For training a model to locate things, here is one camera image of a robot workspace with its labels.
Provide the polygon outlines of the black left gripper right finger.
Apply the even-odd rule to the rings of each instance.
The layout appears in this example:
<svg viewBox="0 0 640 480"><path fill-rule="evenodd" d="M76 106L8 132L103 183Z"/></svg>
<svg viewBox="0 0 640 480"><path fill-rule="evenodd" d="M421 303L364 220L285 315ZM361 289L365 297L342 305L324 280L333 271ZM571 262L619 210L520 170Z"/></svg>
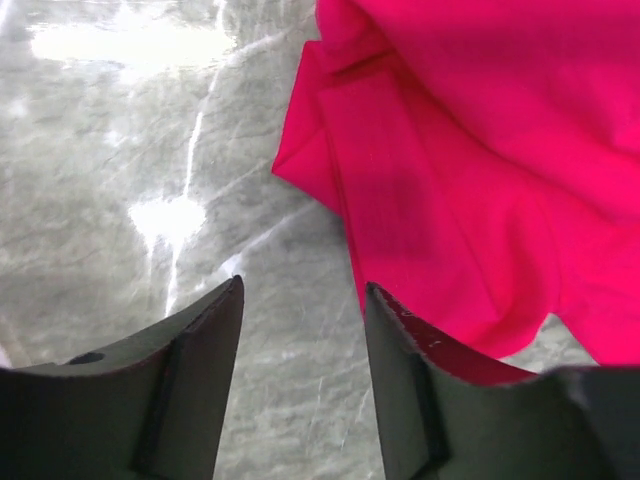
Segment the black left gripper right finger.
<svg viewBox="0 0 640 480"><path fill-rule="evenodd" d="M639 371L540 374L487 357L366 288L365 335L389 479L635 479Z"/></svg>

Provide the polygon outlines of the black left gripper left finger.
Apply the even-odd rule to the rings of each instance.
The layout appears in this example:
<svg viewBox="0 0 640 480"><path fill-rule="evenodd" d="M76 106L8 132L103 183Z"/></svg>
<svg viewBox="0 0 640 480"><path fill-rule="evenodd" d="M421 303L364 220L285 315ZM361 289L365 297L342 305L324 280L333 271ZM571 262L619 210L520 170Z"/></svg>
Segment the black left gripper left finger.
<svg viewBox="0 0 640 480"><path fill-rule="evenodd" d="M233 277L64 364L1 372L5 479L210 479L244 308Z"/></svg>

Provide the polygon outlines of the red t shirt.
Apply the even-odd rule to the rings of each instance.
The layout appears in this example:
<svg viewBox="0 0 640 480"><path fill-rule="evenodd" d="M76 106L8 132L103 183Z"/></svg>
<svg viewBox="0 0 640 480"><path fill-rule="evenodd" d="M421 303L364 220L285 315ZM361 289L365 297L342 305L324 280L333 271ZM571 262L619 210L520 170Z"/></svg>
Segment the red t shirt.
<svg viewBox="0 0 640 480"><path fill-rule="evenodd" d="M355 282L494 358L556 314L639 360L639 5L321 1L274 173Z"/></svg>

